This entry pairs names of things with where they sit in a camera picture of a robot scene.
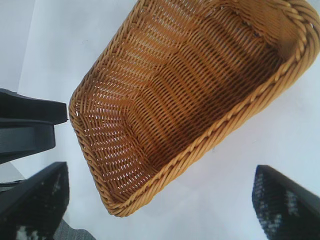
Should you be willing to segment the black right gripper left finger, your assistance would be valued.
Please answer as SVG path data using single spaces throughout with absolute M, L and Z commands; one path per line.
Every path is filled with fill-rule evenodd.
M 66 162 L 24 180 L 0 184 L 0 238 L 52 240 L 70 199 Z

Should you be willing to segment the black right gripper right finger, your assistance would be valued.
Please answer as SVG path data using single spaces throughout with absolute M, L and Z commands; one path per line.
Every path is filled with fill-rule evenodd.
M 320 238 L 320 198 L 276 169 L 256 167 L 251 199 L 267 239 Z

